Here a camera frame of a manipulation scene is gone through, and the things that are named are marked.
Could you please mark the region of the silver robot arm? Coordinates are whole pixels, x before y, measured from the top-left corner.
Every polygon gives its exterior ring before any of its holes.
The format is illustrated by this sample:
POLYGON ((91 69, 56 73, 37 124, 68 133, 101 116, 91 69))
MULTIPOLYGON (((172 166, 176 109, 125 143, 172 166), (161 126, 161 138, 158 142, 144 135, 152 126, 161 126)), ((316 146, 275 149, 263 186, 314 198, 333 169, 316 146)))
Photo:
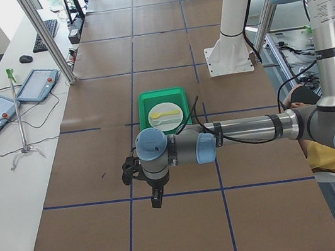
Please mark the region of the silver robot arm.
POLYGON ((297 140, 310 168, 335 173, 335 0, 307 0, 320 73, 321 98, 304 104, 293 100, 280 114, 190 125, 176 135, 156 128, 136 138, 139 176, 152 188, 152 205, 162 205, 169 167, 213 162, 229 142, 262 144, 280 138, 297 140))

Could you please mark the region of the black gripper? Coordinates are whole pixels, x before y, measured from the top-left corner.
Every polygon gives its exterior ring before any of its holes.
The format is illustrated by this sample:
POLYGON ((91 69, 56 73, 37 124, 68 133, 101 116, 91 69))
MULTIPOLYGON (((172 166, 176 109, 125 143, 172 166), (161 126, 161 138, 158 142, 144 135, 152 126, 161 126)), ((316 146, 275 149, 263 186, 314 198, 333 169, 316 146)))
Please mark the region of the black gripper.
POLYGON ((159 179, 147 179, 146 181, 152 188, 152 207, 157 209, 162 208, 162 195, 164 194, 164 186, 169 181, 169 174, 159 179))

